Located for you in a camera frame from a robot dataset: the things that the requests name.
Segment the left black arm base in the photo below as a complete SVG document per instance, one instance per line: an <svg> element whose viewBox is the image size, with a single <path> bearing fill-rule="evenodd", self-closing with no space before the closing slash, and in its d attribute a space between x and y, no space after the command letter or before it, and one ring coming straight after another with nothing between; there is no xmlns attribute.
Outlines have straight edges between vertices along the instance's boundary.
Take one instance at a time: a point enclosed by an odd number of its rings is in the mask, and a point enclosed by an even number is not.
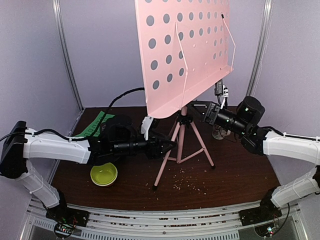
<svg viewBox="0 0 320 240"><path fill-rule="evenodd" d="M46 218L65 225L86 227L90 215L89 212L68 207L64 194L59 189L57 192L59 196L58 205L52 208L45 208Z"/></svg>

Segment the pink music stand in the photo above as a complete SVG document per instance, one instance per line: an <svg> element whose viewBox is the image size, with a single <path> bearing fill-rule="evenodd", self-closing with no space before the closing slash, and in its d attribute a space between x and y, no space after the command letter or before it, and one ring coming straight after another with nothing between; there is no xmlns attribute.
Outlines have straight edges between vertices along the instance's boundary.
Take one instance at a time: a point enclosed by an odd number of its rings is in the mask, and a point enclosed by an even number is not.
<svg viewBox="0 0 320 240"><path fill-rule="evenodd" d="M135 15L147 115L165 119L179 113L171 140L174 161L183 163L188 104L233 71L228 0L137 0Z"/></svg>

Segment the green sheet music page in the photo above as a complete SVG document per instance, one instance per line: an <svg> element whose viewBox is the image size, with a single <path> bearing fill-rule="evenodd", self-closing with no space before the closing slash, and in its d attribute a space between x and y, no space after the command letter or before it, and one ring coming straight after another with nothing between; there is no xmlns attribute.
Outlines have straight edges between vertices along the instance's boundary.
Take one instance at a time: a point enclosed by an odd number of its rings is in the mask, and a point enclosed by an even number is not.
<svg viewBox="0 0 320 240"><path fill-rule="evenodd" d="M76 134L75 137L88 137L90 136L94 130L96 129L96 127L98 127L98 129L96 130L96 132L94 133L94 137L98 137L100 135L100 125L105 123L108 119L113 118L114 115L113 114L107 114L102 123L100 123L101 118L103 117L104 112L100 111L99 114L96 116L96 118L86 126L86 128L79 134Z"/></svg>

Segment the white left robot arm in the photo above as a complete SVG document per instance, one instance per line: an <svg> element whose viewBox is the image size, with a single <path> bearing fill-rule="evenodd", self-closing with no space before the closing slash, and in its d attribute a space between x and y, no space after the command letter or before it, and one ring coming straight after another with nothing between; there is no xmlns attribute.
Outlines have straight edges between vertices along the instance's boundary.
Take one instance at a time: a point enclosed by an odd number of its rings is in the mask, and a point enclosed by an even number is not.
<svg viewBox="0 0 320 240"><path fill-rule="evenodd" d="M159 159L176 143L150 126L135 130L132 119L123 114L108 118L99 126L98 136L64 136L53 129L36 131L18 121L4 137L0 158L0 174L19 182L61 222L72 218L72 211L63 203L63 195L47 183L33 167L30 159L53 159L77 164L100 166L113 163L122 156L144 154Z"/></svg>

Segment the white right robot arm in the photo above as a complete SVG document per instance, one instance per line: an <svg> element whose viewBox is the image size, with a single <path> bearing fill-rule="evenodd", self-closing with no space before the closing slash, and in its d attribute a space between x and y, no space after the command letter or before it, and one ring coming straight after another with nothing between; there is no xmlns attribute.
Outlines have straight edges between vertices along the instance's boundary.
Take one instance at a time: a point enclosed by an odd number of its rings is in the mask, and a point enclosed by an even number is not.
<svg viewBox="0 0 320 240"><path fill-rule="evenodd" d="M203 122L217 125L239 137L241 145L251 154L277 156L313 165L302 176L270 189L256 210L259 220L268 220L276 209L298 199L320 193L320 138L292 135L272 126L259 126L265 108L258 99L246 96L235 112L212 101L194 100L189 107Z"/></svg>

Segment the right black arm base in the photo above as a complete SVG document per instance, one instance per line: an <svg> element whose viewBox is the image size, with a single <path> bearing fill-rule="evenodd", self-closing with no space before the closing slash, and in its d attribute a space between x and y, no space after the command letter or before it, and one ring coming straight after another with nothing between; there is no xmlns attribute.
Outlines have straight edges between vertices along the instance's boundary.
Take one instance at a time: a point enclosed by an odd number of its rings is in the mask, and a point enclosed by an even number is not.
<svg viewBox="0 0 320 240"><path fill-rule="evenodd" d="M281 217L283 214L279 207L276 207L272 201L272 193L276 188L268 190L259 203L258 207L244 209L239 212L239 218L242 226L254 225L273 220L274 217Z"/></svg>

